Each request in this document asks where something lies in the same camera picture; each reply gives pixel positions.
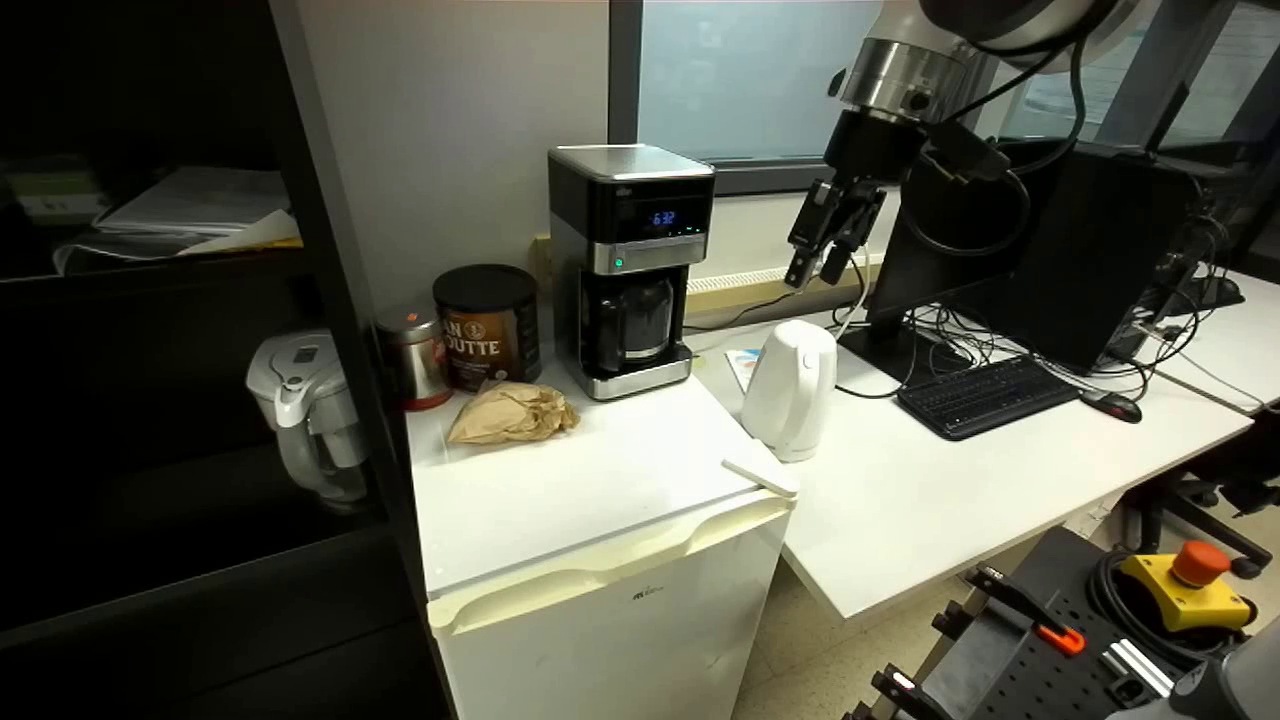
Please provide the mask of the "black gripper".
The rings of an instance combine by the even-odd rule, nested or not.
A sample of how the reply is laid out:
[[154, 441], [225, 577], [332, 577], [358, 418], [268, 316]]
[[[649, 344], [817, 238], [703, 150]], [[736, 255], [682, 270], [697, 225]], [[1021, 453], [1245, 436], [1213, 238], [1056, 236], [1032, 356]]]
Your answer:
[[799, 288], [808, 274], [819, 274], [825, 282], [843, 274], [852, 252], [867, 238], [878, 216], [885, 190], [903, 177], [916, 150], [916, 123], [891, 123], [862, 111], [843, 111], [834, 120], [825, 146], [829, 178], [808, 187], [789, 230], [789, 288]]

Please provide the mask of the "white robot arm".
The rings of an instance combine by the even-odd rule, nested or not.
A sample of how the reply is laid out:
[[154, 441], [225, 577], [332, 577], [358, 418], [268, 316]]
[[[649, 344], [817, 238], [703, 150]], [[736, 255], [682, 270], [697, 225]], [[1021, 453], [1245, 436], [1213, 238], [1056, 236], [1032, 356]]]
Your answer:
[[878, 187], [1014, 85], [1074, 68], [1115, 45], [1143, 0], [878, 0], [854, 59], [829, 80], [841, 116], [799, 216], [783, 282], [817, 259], [834, 280], [867, 238]]

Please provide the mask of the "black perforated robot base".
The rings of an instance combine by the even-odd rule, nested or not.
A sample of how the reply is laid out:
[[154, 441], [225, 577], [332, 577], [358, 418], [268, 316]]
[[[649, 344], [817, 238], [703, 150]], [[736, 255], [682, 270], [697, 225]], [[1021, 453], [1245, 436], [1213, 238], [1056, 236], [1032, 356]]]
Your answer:
[[[1232, 558], [1228, 583], [1266, 562], [1234, 533], [1207, 542]], [[1276, 720], [1276, 632], [1165, 632], [1155, 604], [1119, 572], [1128, 557], [1049, 533], [1014, 572], [999, 572], [1087, 637], [1074, 661], [970, 583], [970, 607], [935, 614], [943, 656], [922, 675], [894, 664], [870, 675], [891, 710], [854, 702], [841, 720]]]

